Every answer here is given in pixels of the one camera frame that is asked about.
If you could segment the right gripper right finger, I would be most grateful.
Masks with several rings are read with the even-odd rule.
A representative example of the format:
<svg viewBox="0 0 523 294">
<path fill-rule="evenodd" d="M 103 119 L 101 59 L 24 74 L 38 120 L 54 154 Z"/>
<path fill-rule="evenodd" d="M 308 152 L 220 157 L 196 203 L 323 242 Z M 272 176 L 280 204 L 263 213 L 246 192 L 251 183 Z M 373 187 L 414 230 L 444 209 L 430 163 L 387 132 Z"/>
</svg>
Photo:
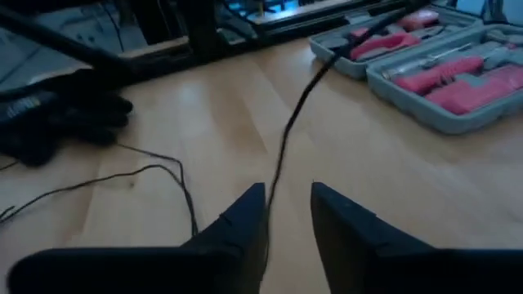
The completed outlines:
<svg viewBox="0 0 523 294">
<path fill-rule="evenodd" d="M 331 294 L 523 294 L 523 249 L 433 247 L 321 182 L 311 215 Z"/>
</svg>

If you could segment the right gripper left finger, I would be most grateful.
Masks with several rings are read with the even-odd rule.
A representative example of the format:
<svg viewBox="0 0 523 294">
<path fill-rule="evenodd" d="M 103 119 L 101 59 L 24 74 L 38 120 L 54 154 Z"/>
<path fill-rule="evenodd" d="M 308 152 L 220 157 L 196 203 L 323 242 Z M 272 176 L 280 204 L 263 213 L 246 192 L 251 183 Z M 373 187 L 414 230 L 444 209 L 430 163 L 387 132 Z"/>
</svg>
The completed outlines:
<svg viewBox="0 0 523 294">
<path fill-rule="evenodd" d="M 47 249 L 17 261 L 9 294 L 258 294 L 265 190 L 250 186 L 180 246 Z"/>
</svg>

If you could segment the grey plastic tool case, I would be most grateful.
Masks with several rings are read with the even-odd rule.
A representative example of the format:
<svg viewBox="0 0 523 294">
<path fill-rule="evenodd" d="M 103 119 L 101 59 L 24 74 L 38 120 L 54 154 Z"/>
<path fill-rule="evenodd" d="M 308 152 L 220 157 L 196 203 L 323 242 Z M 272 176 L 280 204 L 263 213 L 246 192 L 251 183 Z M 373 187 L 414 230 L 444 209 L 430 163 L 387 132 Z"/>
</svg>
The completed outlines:
<svg viewBox="0 0 523 294">
<path fill-rule="evenodd" d="M 417 94 L 382 78 L 381 72 L 418 59 L 435 58 L 436 63 L 441 63 L 465 56 L 485 58 L 481 68 L 465 73 L 471 76 L 480 76 L 508 64 L 523 66 L 523 5 L 517 4 L 514 8 L 521 12 L 520 18 L 505 16 L 503 11 L 499 11 L 492 20 L 484 20 L 479 14 L 431 4 L 419 10 L 438 12 L 438 22 L 414 31 L 407 31 L 398 25 L 398 21 L 408 15 L 398 18 L 396 11 L 378 16 L 364 15 L 360 22 L 352 21 L 349 25 L 316 34 L 309 43 L 319 60 L 348 77 L 364 79 L 376 96 L 398 110 L 442 133 L 463 134 L 522 111 L 523 88 L 468 114 L 457 115 L 433 104 L 425 96 L 454 82 L 464 73 Z M 372 59 L 350 58 L 351 51 L 365 41 L 393 33 L 411 33 L 421 38 L 421 42 Z"/>
</svg>

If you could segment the red tape measure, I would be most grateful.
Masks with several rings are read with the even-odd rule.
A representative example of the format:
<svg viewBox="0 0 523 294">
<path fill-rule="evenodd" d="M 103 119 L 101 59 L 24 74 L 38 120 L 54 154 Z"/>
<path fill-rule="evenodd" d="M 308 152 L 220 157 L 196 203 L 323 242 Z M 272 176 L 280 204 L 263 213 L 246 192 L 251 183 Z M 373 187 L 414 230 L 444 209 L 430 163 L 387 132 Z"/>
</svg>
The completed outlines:
<svg viewBox="0 0 523 294">
<path fill-rule="evenodd" d="M 424 29 L 439 20 L 439 13 L 433 10 L 419 10 L 398 21 L 398 25 L 407 31 Z"/>
</svg>

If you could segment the red handled screwdriver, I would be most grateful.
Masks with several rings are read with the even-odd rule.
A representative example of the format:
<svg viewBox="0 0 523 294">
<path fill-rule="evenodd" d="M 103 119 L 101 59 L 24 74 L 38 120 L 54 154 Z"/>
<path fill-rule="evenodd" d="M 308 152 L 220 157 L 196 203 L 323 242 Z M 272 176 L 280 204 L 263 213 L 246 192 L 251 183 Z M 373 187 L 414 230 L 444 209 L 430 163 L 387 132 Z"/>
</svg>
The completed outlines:
<svg viewBox="0 0 523 294">
<path fill-rule="evenodd" d="M 450 113 L 468 114 L 523 88 L 523 66 L 508 64 L 480 76 L 462 74 L 425 98 Z"/>
</svg>

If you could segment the red handled pliers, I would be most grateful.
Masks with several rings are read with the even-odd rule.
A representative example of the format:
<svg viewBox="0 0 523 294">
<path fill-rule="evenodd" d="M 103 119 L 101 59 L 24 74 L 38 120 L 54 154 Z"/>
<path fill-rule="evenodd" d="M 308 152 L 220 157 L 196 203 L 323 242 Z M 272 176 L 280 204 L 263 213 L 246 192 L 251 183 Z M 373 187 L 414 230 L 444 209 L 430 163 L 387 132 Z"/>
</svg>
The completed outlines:
<svg viewBox="0 0 523 294">
<path fill-rule="evenodd" d="M 393 33 L 385 37 L 371 38 L 350 53 L 352 60 L 367 60 L 396 51 L 405 47 L 418 45 L 421 38 L 411 33 Z"/>
</svg>

